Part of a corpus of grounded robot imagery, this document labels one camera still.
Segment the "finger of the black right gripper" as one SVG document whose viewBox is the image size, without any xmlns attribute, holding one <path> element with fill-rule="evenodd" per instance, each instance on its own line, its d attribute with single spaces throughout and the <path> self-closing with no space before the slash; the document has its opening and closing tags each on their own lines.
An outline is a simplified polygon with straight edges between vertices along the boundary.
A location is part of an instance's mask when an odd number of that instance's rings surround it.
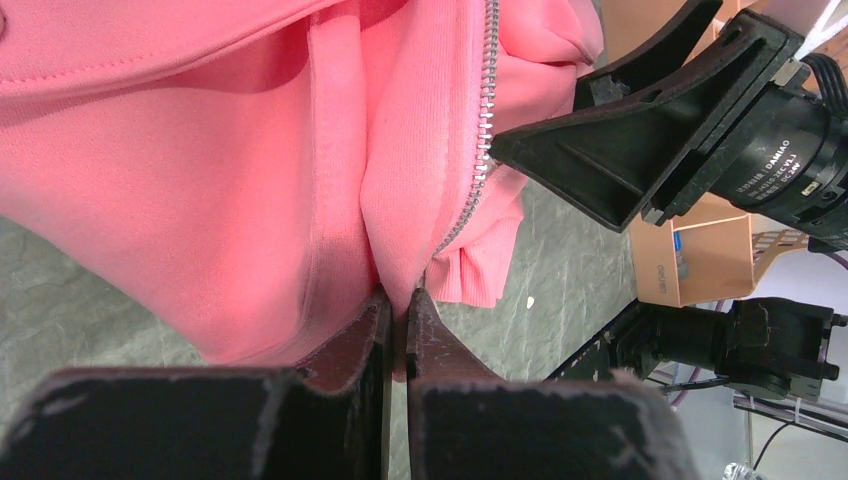
<svg viewBox="0 0 848 480">
<path fill-rule="evenodd" d="M 635 217 L 645 218 L 686 149 L 705 139 L 705 129 L 668 108 L 695 88 L 694 72 L 683 64 L 620 100 L 500 133 L 490 153 L 622 232 Z"/>
<path fill-rule="evenodd" d="M 721 1 L 603 1 L 608 64 L 578 79 L 574 108 L 620 100 L 679 69 L 702 44 Z"/>
</svg>

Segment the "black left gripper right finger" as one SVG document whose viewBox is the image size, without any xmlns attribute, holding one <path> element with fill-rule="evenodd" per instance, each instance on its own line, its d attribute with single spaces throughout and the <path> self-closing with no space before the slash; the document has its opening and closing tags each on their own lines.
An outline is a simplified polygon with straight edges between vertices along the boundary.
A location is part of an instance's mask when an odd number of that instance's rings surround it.
<svg viewBox="0 0 848 480">
<path fill-rule="evenodd" d="M 509 381 L 414 292 L 406 341 L 415 479 L 695 479 L 683 426 L 658 391 L 617 366 L 597 333 L 546 380 Z"/>
</svg>

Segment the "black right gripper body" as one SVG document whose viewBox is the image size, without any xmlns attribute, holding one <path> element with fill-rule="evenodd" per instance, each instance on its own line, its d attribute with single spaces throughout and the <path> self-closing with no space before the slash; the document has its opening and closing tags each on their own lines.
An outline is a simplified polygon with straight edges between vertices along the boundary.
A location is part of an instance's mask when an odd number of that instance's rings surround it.
<svg viewBox="0 0 848 480">
<path fill-rule="evenodd" d="M 770 1 L 741 10 L 702 52 L 721 5 L 689 1 L 663 38 L 696 88 L 668 106 L 705 129 L 645 210 L 662 224 L 705 193 L 809 235 L 813 252 L 847 247 L 847 83 L 817 47 L 847 24 L 841 1 Z"/>
</svg>

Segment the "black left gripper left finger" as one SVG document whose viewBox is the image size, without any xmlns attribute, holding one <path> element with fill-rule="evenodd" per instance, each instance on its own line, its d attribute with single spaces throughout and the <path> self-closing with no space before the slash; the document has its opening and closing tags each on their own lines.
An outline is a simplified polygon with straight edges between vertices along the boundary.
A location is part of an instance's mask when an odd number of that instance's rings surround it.
<svg viewBox="0 0 848 480">
<path fill-rule="evenodd" d="M 287 367 L 91 367 L 47 377 L 1 444 L 5 479 L 383 479 L 391 306 Z"/>
</svg>

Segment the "pink zip-up jacket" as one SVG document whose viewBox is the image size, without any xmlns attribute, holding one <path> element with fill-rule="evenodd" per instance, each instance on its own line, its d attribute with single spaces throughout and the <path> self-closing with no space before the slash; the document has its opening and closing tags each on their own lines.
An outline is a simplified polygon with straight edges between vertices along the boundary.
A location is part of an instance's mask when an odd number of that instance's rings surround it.
<svg viewBox="0 0 848 480">
<path fill-rule="evenodd" d="M 286 365 L 377 288 L 502 298 L 589 1 L 5 1 L 1 213 L 212 364 Z"/>
</svg>

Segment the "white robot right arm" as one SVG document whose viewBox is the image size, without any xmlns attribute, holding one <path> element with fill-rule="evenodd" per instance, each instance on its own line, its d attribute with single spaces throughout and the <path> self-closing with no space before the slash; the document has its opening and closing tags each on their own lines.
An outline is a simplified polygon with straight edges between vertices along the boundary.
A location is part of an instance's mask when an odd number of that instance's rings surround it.
<svg viewBox="0 0 848 480">
<path fill-rule="evenodd" d="M 810 238 L 847 247 L 847 84 L 829 56 L 776 14 L 744 10 L 703 52 L 720 9 L 688 1 L 625 57 L 579 78 L 570 114 L 497 134 L 489 152 L 600 225 L 660 225 L 707 193 Z M 555 381 L 647 377 L 663 361 L 764 399 L 815 400 L 845 316 L 780 298 L 726 312 L 633 301 L 552 374 Z"/>
</svg>

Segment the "orange plastic desk organizer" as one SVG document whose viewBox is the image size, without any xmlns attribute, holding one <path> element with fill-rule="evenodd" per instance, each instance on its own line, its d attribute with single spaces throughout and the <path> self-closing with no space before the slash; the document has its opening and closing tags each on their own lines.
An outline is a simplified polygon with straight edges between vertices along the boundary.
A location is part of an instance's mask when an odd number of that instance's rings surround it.
<svg viewBox="0 0 848 480">
<path fill-rule="evenodd" d="M 702 44 L 686 61 L 715 41 L 725 23 L 740 10 L 761 12 L 768 3 L 723 1 Z M 674 231 L 682 236 L 689 265 L 689 276 L 682 281 L 677 278 Z M 808 246 L 807 235 L 763 216 L 744 213 L 709 193 L 687 214 L 662 226 L 637 217 L 629 236 L 639 300 L 674 307 L 748 296 L 775 258 Z"/>
</svg>

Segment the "blue capped item in organizer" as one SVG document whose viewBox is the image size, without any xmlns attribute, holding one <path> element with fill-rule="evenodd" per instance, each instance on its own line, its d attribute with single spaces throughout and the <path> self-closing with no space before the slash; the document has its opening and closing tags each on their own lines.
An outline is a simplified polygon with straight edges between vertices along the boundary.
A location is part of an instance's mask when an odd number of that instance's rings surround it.
<svg viewBox="0 0 848 480">
<path fill-rule="evenodd" d="M 689 265 L 684 256 L 683 249 L 683 240 L 682 236 L 678 231 L 673 232 L 673 243 L 674 243 L 674 253 L 675 253 L 675 262 L 677 269 L 677 278 L 682 281 L 685 280 L 689 276 Z"/>
</svg>

